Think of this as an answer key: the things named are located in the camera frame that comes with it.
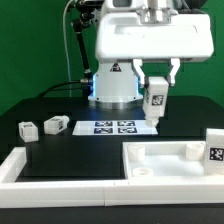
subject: black table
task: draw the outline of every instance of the black table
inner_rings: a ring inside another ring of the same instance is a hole
[[[70,118],[68,129],[50,136],[43,122],[56,115]],[[205,97],[169,97],[157,136],[72,136],[77,120],[143,120],[141,107],[91,108],[82,98],[33,98],[0,117],[0,163],[15,146],[26,146],[22,181],[123,179],[122,142],[205,140],[206,128],[224,129],[224,109]],[[21,140],[18,123],[32,121],[40,140]],[[223,223],[224,206],[147,205],[85,208],[1,209],[0,223]]]

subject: wire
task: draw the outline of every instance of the wire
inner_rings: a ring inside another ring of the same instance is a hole
[[[56,92],[56,91],[66,91],[66,90],[81,90],[82,88],[64,88],[64,89],[51,89],[49,92]]]
[[[71,82],[63,82],[63,83],[59,83],[59,84],[53,85],[50,88],[48,88],[47,90],[45,90],[42,93],[40,93],[37,97],[39,97],[39,98],[44,97],[48,92],[53,91],[53,89],[56,89],[58,87],[71,85],[71,84],[78,84],[78,83],[80,83],[80,81],[79,80],[75,80],[75,81],[71,81]]]
[[[190,9],[190,7],[188,6],[185,0],[181,0],[181,2],[184,5],[185,9]]]
[[[63,13],[63,37],[64,37],[64,48],[65,48],[65,55],[67,61],[67,70],[68,70],[68,81],[71,82],[71,66],[70,66],[70,59],[68,54],[68,43],[67,43],[67,34],[66,34],[66,13],[68,11],[68,7],[72,2],[76,2],[75,0],[70,0],[67,5],[65,6],[64,13]]]

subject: white frame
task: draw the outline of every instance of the white frame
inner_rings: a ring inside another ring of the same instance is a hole
[[[127,167],[128,143],[123,144]],[[25,148],[14,148],[0,166],[0,208],[224,202],[224,176],[15,183],[25,164]]]

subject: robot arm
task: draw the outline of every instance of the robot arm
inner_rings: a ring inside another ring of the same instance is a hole
[[[213,53],[209,16],[189,13],[205,2],[78,1],[81,12],[93,7],[100,14],[96,41],[99,69],[93,78],[90,103],[124,108],[120,105],[142,99],[138,88],[146,87],[143,110],[149,126],[156,126],[164,115],[168,86],[175,85],[180,62],[204,61]],[[150,62],[167,62],[170,72],[166,78],[145,76],[141,66]]]

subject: green backdrop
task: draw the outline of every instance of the green backdrop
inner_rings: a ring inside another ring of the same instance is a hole
[[[0,3],[0,114],[22,99],[35,97],[51,85],[67,81],[62,34],[65,0],[11,0]],[[224,1],[210,0],[203,7],[211,16],[215,52],[204,63],[182,64],[176,87],[169,95],[207,96],[224,106]],[[83,69],[74,32],[67,15],[67,36],[72,78],[82,77]],[[93,71],[95,31],[84,31],[86,49]],[[148,75],[167,73],[167,66],[145,65]]]

